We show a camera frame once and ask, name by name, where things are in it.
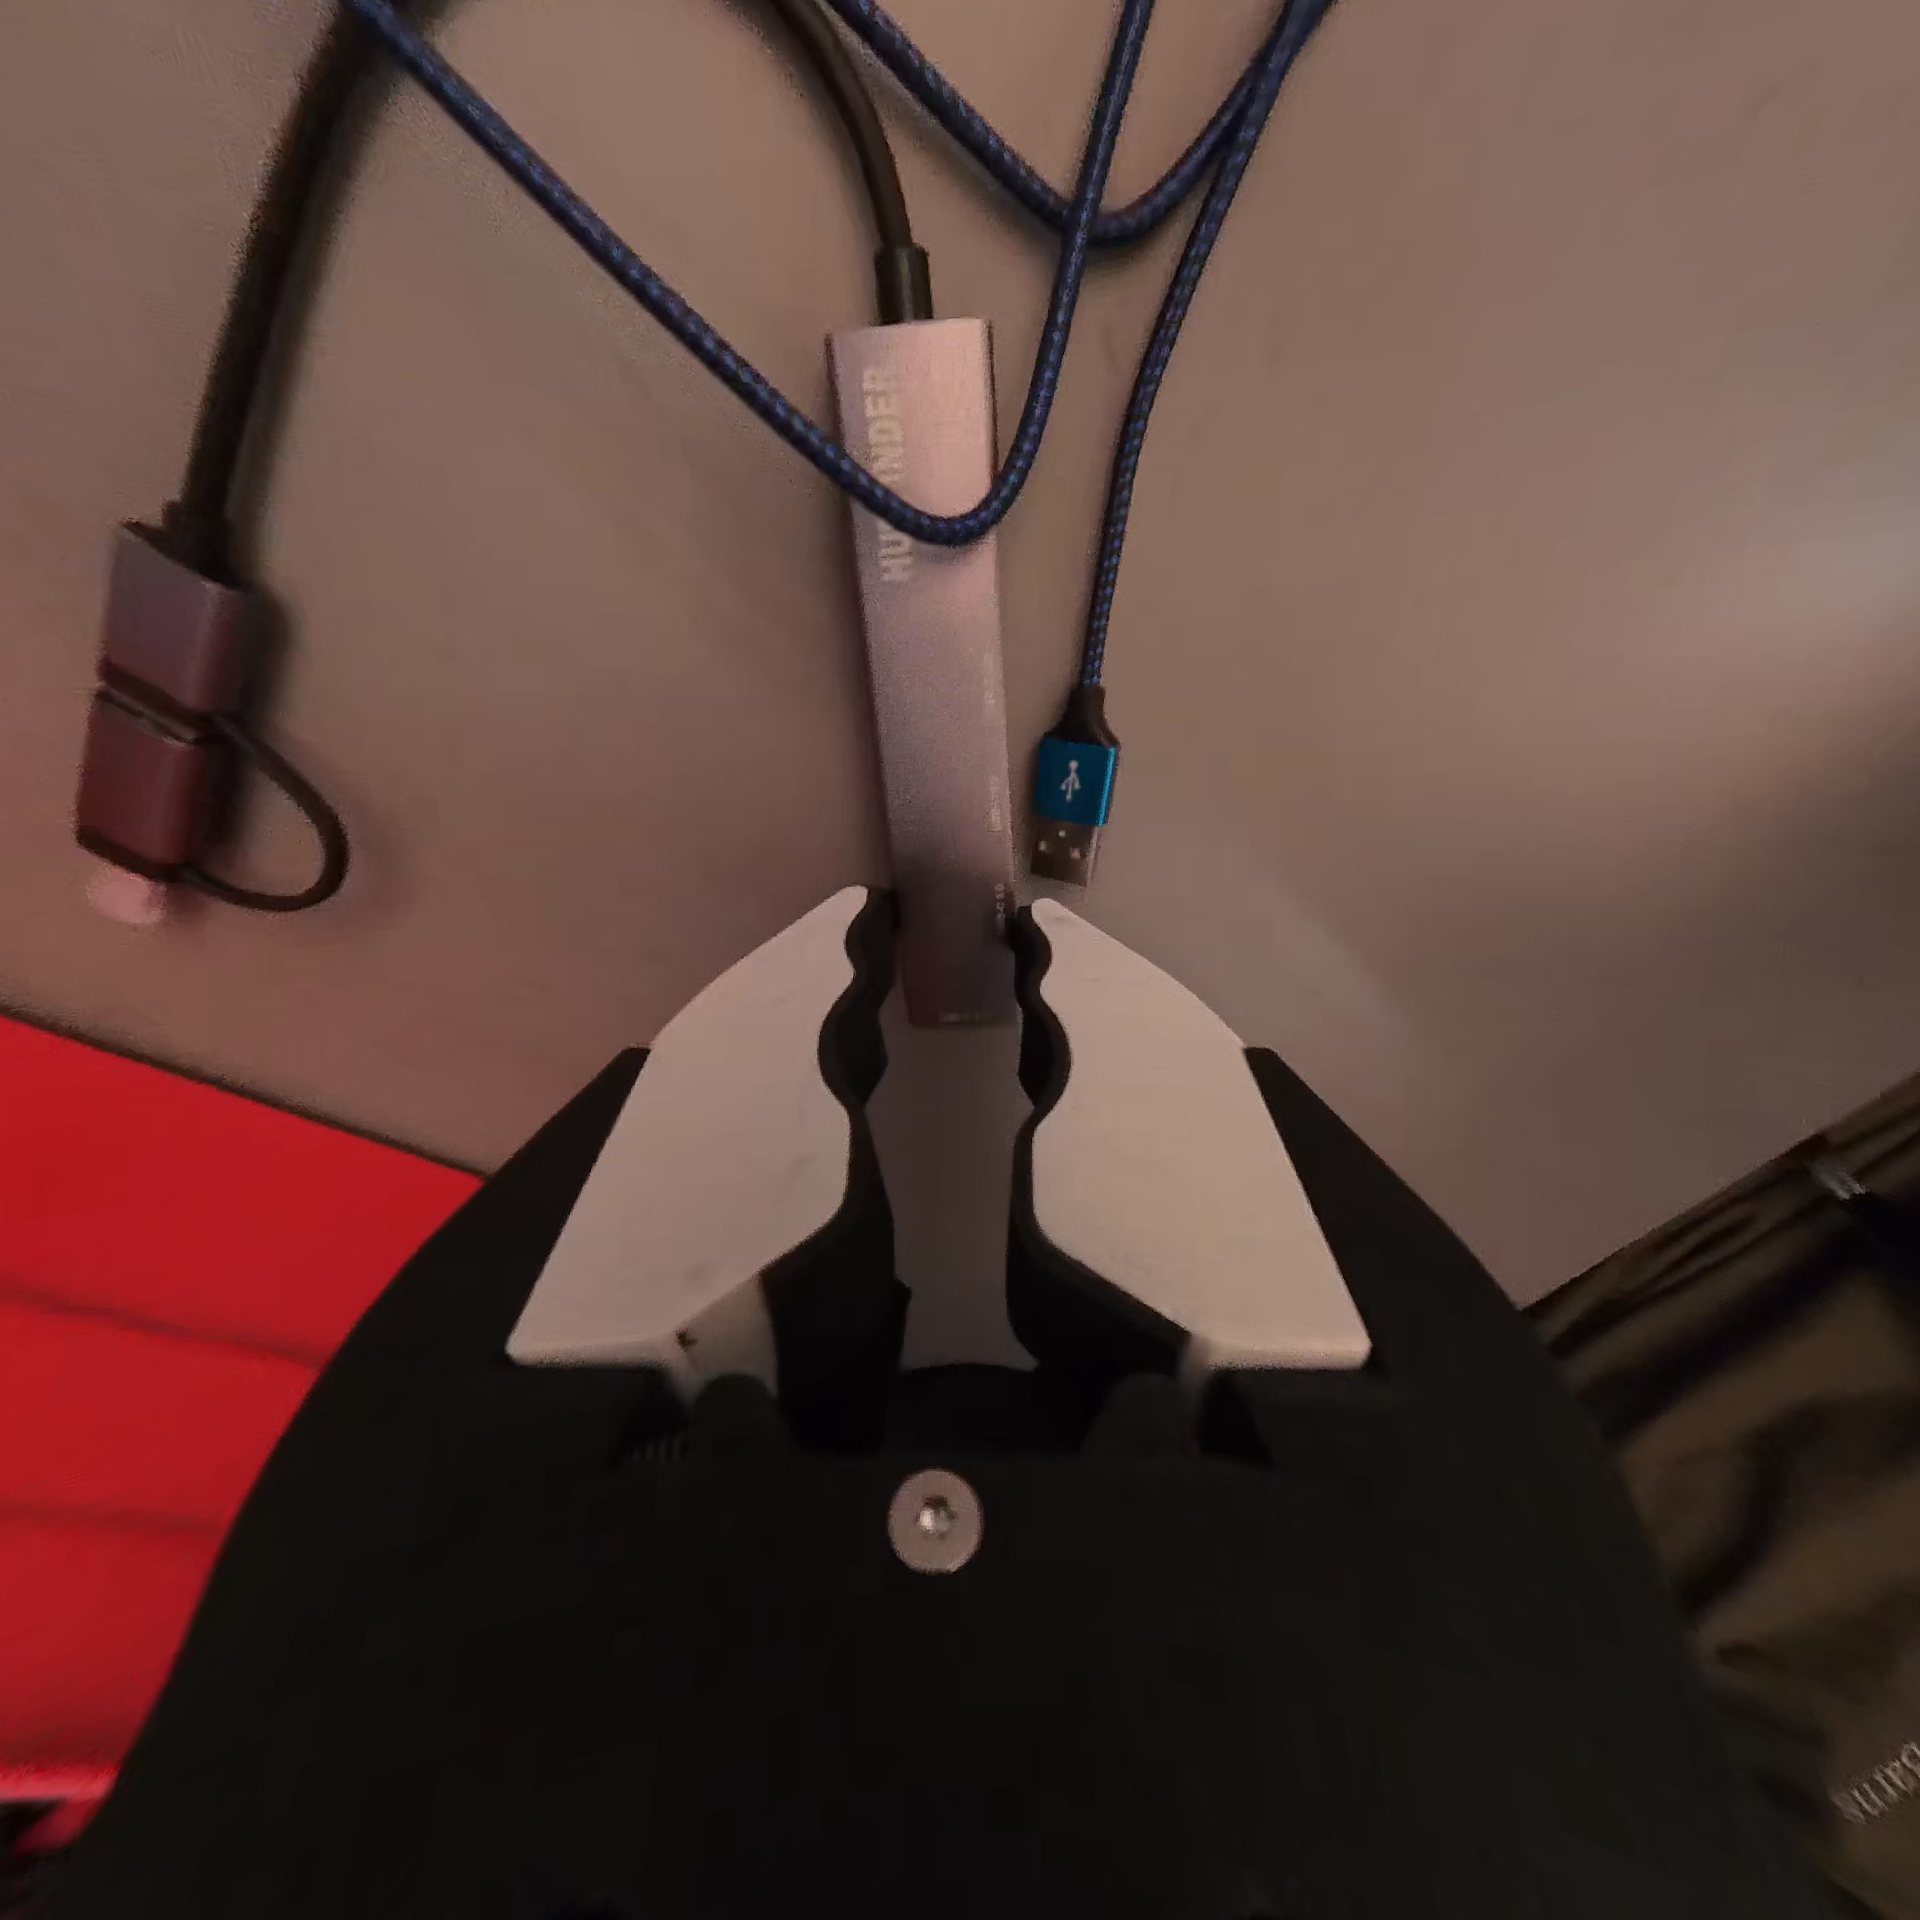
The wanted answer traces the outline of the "red plastic bin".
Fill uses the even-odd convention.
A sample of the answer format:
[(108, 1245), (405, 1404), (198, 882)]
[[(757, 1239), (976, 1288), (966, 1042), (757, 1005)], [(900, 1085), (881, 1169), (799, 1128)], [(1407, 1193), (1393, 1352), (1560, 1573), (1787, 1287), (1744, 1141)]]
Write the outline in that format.
[(4, 1018), (4, 1882), (111, 1788), (304, 1392), (478, 1177)]

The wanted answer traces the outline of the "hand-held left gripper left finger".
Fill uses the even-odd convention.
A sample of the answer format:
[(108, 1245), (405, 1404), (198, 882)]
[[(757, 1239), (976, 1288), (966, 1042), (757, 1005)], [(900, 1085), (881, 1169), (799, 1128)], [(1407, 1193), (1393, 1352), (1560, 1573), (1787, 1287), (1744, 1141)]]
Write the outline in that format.
[(894, 1366), (896, 1225), (869, 1105), (886, 1068), (886, 893), (813, 904), (661, 1030), (518, 1312), (521, 1366), (750, 1376), (849, 1404)]

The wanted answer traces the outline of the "grey usb hub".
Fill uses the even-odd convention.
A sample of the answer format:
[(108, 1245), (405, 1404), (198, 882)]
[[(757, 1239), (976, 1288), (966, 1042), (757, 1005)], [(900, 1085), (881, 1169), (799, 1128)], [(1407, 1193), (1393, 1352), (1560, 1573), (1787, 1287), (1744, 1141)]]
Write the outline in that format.
[[(974, 504), (996, 472), (992, 328), (909, 319), (829, 336), (848, 452), (925, 512)], [(1017, 909), (996, 536), (947, 549), (849, 510), (896, 968), (917, 1025), (1006, 1024)]]

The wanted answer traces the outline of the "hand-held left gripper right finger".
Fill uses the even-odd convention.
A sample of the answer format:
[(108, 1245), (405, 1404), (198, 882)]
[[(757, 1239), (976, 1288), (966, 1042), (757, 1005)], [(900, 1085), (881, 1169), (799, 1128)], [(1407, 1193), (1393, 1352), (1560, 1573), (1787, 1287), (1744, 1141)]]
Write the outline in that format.
[(1019, 1084), (1006, 1303), (1071, 1380), (1356, 1374), (1373, 1350), (1241, 1037), (1041, 897), (1014, 926)]

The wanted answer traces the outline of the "olive green cloth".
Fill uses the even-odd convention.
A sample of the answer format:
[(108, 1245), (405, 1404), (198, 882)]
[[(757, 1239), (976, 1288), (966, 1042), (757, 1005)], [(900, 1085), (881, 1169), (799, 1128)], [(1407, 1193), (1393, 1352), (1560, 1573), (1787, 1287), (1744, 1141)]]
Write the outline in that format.
[(1837, 1914), (1917, 1914), (1917, 1088), (1527, 1308)]

